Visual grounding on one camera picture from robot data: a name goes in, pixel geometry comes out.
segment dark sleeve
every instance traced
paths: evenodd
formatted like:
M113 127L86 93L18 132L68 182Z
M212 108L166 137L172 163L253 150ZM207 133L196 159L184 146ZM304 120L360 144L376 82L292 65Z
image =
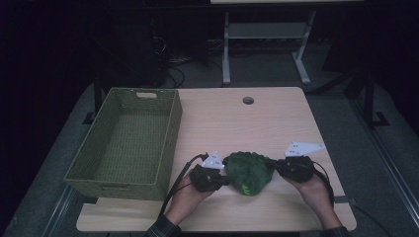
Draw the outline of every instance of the dark sleeve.
M321 237L351 237L349 235L348 229L344 226L327 229L321 233Z
M160 216L143 237L172 237L178 236L182 232L182 229L179 226L174 225L166 216Z

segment floor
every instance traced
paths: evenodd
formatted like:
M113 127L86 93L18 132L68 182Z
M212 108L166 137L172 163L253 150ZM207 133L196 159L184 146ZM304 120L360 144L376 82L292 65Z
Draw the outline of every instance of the floor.
M306 92L340 75L321 70L329 45L313 43L303 57L311 84L303 85L291 56L297 42L280 43L282 47L276 50L258 46L233 55L230 85L222 85L220 55L211 57L207 63L191 60L173 64L177 70L169 72L177 86L183 80L182 75L185 76L182 88L293 86ZM418 223L411 214L414 210L406 205L409 203L406 191L403 194L398 187L402 182L413 197L419 195L419 176L415 169L419 167L416 159L419 138L379 85L375 86L375 112L382 112L390 126L368 128L360 112L363 95L355 100L347 99L344 96L347 85L346 81L321 95L307 95L307 100L345 193L357 204L353 211L358 226L351 231L351 236L384 236L374 220L392 236L419 236ZM167 79L161 88L173 86L173 80ZM83 120L93 111L91 85L74 107L4 236L140 236L140 233L82 233L76 228L82 204L94 200L72 190L63 177L89 129ZM301 236L318 234L301 233Z

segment background table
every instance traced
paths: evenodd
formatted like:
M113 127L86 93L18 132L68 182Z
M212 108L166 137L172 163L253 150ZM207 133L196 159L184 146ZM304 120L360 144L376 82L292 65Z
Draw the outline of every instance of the background table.
M172 184L187 161L205 152L218 151L224 158L232 152L251 151L280 159L285 158L284 152L292 141L323 142L299 88L182 89L179 93L184 112ZM254 104L245 105L245 97L253 98ZM309 156L326 169L335 197L344 196L327 150ZM156 220L161 204L161 201L99 198L96 204L84 204L77 228L145 231ZM335 210L349 230L356 227L347 202L336 203ZM222 187L180 226L184 231L216 232L321 229L297 190L278 173L255 197L242 196L233 187Z

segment green woven basket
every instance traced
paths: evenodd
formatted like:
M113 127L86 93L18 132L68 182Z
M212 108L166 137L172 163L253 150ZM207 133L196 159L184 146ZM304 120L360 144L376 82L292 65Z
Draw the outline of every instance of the green woven basket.
M181 116L177 90L112 88L64 181L87 197L164 200Z

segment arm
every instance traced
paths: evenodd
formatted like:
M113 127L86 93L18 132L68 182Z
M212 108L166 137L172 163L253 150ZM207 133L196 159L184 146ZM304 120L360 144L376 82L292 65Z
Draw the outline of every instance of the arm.
M325 185L317 175L314 175L311 180L302 184L288 179L286 180L299 191L304 202L317 215L324 230L324 236L349 236L348 230L342 225L330 204Z
M145 233L144 237L176 236L181 233L179 224L213 192L200 193L191 185L189 173L181 180L167 212Z

